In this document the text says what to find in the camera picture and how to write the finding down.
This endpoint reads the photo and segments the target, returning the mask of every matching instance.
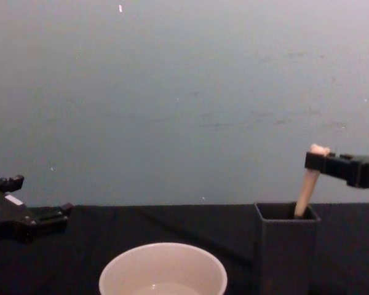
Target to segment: black cup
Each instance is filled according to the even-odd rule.
[[[308,206],[294,219],[295,203],[255,203],[253,292],[308,295],[320,218]]]

